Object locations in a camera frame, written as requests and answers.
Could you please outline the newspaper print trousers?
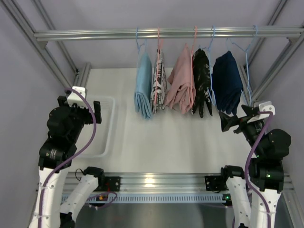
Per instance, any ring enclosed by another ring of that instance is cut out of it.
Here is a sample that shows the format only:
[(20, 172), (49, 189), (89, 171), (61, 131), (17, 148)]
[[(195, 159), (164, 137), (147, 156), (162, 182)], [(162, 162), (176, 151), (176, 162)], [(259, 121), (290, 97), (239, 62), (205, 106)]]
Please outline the newspaper print trousers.
[(155, 85), (156, 85), (156, 61), (157, 61), (157, 53), (156, 53), (156, 59), (154, 64), (154, 73), (152, 76), (152, 90), (151, 90), (151, 109), (152, 113), (156, 114), (159, 110), (165, 109), (165, 95), (167, 91), (167, 80), (166, 80), (166, 73), (165, 73), (165, 62), (164, 62), (164, 53), (163, 50), (160, 50), (160, 59), (158, 62), (158, 87), (157, 87), (157, 103), (156, 108), (154, 107), (154, 95), (155, 95)]

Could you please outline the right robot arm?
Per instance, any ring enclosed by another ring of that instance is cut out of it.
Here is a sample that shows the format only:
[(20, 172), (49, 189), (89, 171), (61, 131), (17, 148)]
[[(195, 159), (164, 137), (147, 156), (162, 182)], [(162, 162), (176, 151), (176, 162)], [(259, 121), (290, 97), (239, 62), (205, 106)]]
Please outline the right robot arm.
[(226, 165), (221, 178), (231, 195), (235, 228), (273, 228), (277, 203), (284, 188), (282, 160), (289, 154), (291, 136), (281, 129), (267, 131), (276, 114), (271, 102), (242, 106), (245, 116), (229, 116), (220, 112), (221, 130), (236, 127), (251, 150), (244, 168)]

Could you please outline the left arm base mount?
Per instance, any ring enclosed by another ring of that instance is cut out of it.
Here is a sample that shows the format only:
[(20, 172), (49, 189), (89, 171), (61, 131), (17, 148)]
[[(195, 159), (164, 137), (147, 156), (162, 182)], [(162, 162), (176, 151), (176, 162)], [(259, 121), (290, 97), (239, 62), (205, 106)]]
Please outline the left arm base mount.
[(103, 183), (96, 190), (97, 191), (120, 191), (121, 177), (119, 176), (105, 176)]

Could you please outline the light blue trousers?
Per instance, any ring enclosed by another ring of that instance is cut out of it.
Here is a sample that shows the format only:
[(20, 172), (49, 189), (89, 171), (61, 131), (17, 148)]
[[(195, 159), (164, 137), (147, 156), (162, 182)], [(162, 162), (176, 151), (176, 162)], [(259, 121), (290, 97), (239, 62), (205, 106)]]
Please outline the light blue trousers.
[(143, 53), (137, 67), (134, 91), (134, 106), (137, 113), (144, 119), (151, 119), (152, 109), (150, 104), (152, 91), (152, 63), (148, 53)]

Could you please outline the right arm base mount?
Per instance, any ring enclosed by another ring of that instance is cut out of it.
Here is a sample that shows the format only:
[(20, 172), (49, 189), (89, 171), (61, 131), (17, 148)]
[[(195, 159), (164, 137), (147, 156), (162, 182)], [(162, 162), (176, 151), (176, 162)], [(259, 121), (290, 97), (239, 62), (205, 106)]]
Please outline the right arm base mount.
[(205, 176), (205, 187), (207, 191), (221, 192), (227, 190), (224, 178), (220, 175)]

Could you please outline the pink trousers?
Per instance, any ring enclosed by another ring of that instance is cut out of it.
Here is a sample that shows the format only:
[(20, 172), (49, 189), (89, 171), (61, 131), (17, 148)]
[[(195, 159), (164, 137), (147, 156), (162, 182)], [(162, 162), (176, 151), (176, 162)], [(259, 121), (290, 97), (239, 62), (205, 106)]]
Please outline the pink trousers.
[(166, 94), (164, 104), (170, 109), (175, 105), (179, 105), (181, 113), (187, 113), (192, 109), (196, 96), (192, 72), (192, 58), (187, 44), (185, 44), (177, 58), (167, 81), (171, 86)]

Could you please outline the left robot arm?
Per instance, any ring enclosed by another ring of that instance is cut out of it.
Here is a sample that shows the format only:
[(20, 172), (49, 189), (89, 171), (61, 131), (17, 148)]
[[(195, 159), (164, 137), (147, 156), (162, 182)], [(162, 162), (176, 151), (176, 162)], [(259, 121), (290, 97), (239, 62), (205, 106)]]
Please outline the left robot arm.
[(105, 181), (101, 168), (87, 167), (83, 176), (65, 202), (61, 201), (63, 188), (72, 160), (78, 155), (76, 142), (85, 125), (102, 122), (101, 104), (59, 96), (59, 106), (49, 114), (47, 140), (39, 150), (38, 195), (29, 227), (73, 228), (76, 219), (90, 194)]

